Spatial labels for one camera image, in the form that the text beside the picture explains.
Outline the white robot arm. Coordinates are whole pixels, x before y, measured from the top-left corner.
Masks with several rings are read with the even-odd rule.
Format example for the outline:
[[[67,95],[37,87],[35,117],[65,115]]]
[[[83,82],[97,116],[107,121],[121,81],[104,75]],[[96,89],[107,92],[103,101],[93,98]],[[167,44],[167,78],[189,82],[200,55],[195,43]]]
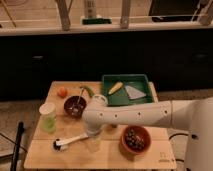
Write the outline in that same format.
[[[187,131],[184,171],[213,171],[213,97],[109,107],[107,99],[96,94],[82,118],[90,137],[96,136],[104,124]]]

